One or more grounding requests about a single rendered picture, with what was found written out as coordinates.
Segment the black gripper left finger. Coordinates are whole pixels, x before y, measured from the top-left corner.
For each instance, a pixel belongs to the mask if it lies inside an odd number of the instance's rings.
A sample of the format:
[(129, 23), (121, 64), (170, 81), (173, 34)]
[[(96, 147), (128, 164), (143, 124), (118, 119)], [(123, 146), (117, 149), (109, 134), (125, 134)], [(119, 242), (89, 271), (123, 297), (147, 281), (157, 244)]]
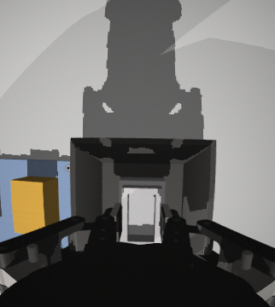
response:
[[(0, 292), (37, 269), (81, 252), (83, 261), (117, 259), (116, 241), (120, 241), (121, 233), (122, 205), (115, 203), (114, 208), (106, 209), (94, 223), (74, 216), (2, 241)], [(66, 236), (68, 246), (61, 249), (61, 240)]]

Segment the white rectangular part with pocket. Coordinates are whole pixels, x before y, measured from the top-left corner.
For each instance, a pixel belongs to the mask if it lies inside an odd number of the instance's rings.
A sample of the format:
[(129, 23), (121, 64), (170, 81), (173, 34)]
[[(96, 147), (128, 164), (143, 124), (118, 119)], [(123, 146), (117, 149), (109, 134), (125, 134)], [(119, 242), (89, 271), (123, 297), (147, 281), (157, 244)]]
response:
[(165, 204), (166, 181), (159, 177), (122, 177), (120, 241), (132, 244), (161, 243), (161, 204)]

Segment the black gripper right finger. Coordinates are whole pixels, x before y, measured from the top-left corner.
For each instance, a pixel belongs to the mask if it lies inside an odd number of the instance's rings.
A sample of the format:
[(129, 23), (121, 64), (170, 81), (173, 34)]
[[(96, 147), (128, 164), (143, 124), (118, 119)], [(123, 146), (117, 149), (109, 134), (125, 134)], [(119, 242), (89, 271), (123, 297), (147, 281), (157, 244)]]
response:
[[(160, 233), (159, 262), (193, 267), (194, 254), (240, 276), (275, 307), (274, 247), (207, 219), (186, 226), (186, 220), (168, 204), (161, 204)], [(219, 244), (219, 254), (213, 251), (214, 241)]]

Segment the yellow rectangular block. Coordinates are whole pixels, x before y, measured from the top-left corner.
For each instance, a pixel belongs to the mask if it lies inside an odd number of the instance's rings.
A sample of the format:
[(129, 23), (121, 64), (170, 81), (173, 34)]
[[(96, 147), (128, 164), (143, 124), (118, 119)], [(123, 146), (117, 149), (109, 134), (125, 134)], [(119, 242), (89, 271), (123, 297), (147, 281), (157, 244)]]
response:
[(15, 233), (26, 234), (60, 221), (58, 177), (10, 180)]

